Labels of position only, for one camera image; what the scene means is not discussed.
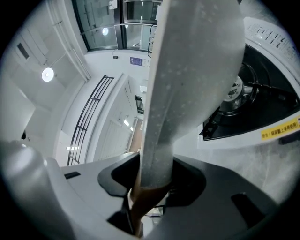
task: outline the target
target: yellow warning label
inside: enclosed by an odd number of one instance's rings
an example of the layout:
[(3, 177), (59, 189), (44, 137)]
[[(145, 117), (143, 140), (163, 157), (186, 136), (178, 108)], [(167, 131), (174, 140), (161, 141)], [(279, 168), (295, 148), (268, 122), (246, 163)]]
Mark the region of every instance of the yellow warning label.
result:
[(294, 132), (300, 129), (300, 116), (289, 120), (283, 124), (280, 124), (276, 127), (272, 127), (266, 130), (261, 131), (262, 140), (268, 140), (273, 137), (278, 137), (285, 135), (290, 132)]

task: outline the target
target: glass railing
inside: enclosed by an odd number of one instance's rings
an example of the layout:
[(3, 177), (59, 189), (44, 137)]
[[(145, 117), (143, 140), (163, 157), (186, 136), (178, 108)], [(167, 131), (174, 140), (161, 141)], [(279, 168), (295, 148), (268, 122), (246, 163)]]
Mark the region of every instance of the glass railing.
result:
[[(135, 6), (135, 14), (129, 18), (119, 9), (113, 9), (107, 0), (73, 0), (77, 23), (88, 51), (131, 49), (151, 53), (156, 32), (155, 16), (160, 3), (124, 1), (125, 6)], [(143, 19), (134, 20), (137, 14)]]

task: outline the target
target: glass window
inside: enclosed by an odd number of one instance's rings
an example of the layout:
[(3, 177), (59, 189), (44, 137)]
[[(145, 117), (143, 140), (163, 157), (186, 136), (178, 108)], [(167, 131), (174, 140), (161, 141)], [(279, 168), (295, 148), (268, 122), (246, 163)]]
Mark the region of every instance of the glass window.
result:
[(82, 32), (114, 25), (113, 9), (109, 9), (110, 0), (75, 0)]
[(152, 51), (156, 26), (126, 25), (127, 48)]
[(85, 38), (90, 49), (117, 48), (116, 31), (114, 27), (104, 27), (86, 32)]
[(161, 3), (151, 1), (134, 1), (127, 3), (127, 20), (156, 21), (158, 5)]

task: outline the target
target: blue sign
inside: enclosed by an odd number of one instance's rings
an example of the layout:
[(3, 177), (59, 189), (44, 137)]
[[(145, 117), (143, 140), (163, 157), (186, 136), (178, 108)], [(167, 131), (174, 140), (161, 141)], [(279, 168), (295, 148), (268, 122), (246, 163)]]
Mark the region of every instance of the blue sign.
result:
[(142, 66), (143, 65), (143, 60), (141, 58), (131, 58), (130, 57), (130, 64)]

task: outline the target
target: rectangular ceiling light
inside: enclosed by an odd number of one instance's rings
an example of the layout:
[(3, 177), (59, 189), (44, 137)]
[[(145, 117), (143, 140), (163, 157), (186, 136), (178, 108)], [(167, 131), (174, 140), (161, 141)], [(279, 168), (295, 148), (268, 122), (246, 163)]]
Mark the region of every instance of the rectangular ceiling light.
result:
[(140, 86), (140, 91), (142, 93), (147, 92), (147, 87), (146, 86)]
[(129, 123), (126, 121), (126, 119), (124, 120), (124, 123), (127, 127), (129, 127)]
[(79, 147), (72, 147), (72, 150), (78, 150)]

